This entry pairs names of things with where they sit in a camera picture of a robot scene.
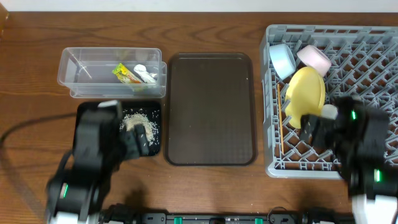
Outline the pale green cup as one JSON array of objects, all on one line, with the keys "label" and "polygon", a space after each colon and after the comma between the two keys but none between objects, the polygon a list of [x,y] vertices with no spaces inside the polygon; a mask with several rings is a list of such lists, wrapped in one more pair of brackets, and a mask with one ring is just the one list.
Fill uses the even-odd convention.
[{"label": "pale green cup", "polygon": [[336,119],[338,116],[338,108],[335,105],[326,104],[321,110],[321,117],[327,119]]}]

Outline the wooden chopstick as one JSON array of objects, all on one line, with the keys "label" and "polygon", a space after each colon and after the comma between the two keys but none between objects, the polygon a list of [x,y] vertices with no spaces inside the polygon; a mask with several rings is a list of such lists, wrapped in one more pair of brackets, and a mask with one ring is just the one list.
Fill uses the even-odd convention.
[{"label": "wooden chopstick", "polygon": [[284,154],[284,135],[283,135],[283,124],[282,124],[282,104],[281,104],[281,92],[280,92],[280,85],[277,84],[277,104],[278,104],[278,115],[279,115],[279,132],[280,132],[280,148],[281,154]]}]

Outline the yellow plate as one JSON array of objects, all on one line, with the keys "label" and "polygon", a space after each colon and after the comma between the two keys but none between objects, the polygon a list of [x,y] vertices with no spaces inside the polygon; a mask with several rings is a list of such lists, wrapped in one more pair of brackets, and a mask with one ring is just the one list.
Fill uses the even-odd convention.
[{"label": "yellow plate", "polygon": [[302,115],[320,115],[325,103],[325,83],[323,77],[312,67],[298,70],[289,82],[285,99],[289,104],[285,108],[286,116],[291,116],[289,124],[300,129]]}]

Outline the yellow green snack wrapper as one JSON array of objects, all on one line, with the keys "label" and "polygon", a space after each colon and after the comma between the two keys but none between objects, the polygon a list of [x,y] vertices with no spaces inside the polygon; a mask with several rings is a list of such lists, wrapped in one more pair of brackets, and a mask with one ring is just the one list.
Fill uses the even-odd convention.
[{"label": "yellow green snack wrapper", "polygon": [[127,67],[122,63],[119,63],[112,73],[116,75],[118,80],[122,83],[142,83],[142,80],[135,76]]}]

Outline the white bowl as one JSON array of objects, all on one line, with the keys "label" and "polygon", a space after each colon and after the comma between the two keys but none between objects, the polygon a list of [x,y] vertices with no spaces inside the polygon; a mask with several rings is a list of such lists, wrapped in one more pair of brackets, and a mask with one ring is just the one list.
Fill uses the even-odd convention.
[{"label": "white bowl", "polygon": [[306,66],[314,68],[322,77],[326,75],[331,67],[330,59],[313,45],[307,45],[302,50],[299,50],[297,57]]}]

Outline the light blue bowl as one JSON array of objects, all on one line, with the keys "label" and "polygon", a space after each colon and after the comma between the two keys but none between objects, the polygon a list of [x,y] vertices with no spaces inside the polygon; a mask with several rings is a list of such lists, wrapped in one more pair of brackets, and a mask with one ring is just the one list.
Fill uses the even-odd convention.
[{"label": "light blue bowl", "polygon": [[270,46],[269,55],[275,72],[280,79],[284,80],[295,72],[294,56],[287,44]]}]

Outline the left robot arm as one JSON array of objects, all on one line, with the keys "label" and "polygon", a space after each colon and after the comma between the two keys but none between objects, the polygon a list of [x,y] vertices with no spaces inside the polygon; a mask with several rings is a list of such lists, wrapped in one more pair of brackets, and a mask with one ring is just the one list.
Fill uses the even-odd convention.
[{"label": "left robot arm", "polygon": [[145,126],[121,129],[121,121],[119,103],[81,114],[74,147],[47,185],[48,223],[99,221],[113,172],[123,161],[149,154]]}]

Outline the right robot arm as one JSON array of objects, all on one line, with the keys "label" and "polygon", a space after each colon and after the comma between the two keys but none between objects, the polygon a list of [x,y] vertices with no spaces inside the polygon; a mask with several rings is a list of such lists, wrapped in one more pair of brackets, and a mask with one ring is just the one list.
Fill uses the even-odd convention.
[{"label": "right robot arm", "polygon": [[334,106],[333,118],[302,115],[299,138],[332,150],[356,223],[397,223],[397,169],[384,157],[389,115],[350,96],[337,98]]}]

